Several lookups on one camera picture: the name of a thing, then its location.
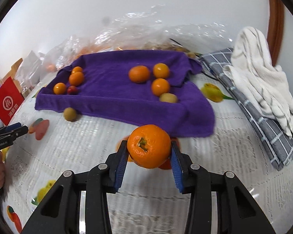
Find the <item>plastic bag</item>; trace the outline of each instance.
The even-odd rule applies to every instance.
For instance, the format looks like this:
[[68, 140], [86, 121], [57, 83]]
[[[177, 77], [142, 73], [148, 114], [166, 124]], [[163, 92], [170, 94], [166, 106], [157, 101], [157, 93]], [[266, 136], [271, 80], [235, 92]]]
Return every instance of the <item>plastic bag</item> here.
[[209, 53], [232, 47], [224, 25], [167, 26], [164, 13], [165, 6], [158, 5], [150, 13], [128, 13], [112, 21], [96, 37], [71, 36], [46, 54], [40, 80], [84, 54], [134, 49]]
[[40, 82], [41, 65], [44, 54], [39, 53], [38, 57], [33, 51], [23, 60], [16, 71], [15, 79], [19, 81], [22, 94], [32, 91], [32, 89]]

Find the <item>red bag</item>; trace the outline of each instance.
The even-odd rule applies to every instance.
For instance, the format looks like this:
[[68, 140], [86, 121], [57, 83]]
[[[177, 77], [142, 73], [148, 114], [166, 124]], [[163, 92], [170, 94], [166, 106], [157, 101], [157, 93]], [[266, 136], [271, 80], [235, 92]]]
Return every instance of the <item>red bag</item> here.
[[24, 98], [19, 93], [11, 77], [0, 87], [0, 120], [7, 126]]

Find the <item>screw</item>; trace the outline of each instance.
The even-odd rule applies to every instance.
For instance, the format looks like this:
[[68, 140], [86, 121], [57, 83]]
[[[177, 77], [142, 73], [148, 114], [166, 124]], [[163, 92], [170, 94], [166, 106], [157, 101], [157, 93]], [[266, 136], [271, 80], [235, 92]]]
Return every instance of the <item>screw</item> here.
[[71, 176], [71, 171], [65, 171], [64, 173], [63, 173], [63, 176], [64, 177], [69, 177], [69, 176]]
[[233, 172], [226, 172], [226, 176], [228, 178], [233, 178], [234, 177], [234, 173]]
[[193, 170], [198, 170], [199, 168], [200, 168], [200, 166], [197, 164], [197, 163], [193, 163], [193, 164], [191, 164], [191, 169], [193, 169]]
[[107, 164], [106, 163], [100, 163], [99, 164], [99, 169], [100, 170], [105, 170], [107, 168]]

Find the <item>green fruit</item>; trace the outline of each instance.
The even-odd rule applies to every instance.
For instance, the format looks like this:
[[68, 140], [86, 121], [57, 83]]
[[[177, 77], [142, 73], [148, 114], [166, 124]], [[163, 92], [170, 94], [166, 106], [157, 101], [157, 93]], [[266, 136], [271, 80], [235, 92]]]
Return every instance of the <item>green fruit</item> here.
[[39, 203], [38, 203], [38, 201], [37, 201], [37, 197], [31, 199], [31, 203], [32, 203], [33, 205], [38, 206]]
[[75, 109], [68, 107], [64, 110], [63, 116], [67, 121], [74, 121], [76, 120], [77, 113]]
[[171, 94], [171, 93], [163, 93], [160, 96], [160, 101], [161, 102], [168, 102], [168, 103], [177, 103], [178, 102], [178, 98], [174, 94]]

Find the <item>striped towel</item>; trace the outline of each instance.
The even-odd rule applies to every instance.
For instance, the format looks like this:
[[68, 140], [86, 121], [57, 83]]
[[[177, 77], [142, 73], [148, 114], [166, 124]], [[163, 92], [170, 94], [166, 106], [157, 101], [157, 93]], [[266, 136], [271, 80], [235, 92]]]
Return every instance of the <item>striped towel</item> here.
[[202, 62], [203, 68], [216, 76], [238, 103], [261, 139], [271, 164], [280, 171], [293, 159], [293, 139], [283, 132], [276, 120], [263, 117], [224, 74], [223, 67], [231, 65], [231, 55], [232, 49], [227, 48], [215, 53], [204, 54], [199, 60]]
[[241, 30], [231, 56], [223, 67], [236, 88], [264, 117], [277, 120], [284, 133], [293, 136], [293, 98], [285, 72], [272, 66], [263, 33], [253, 27]]

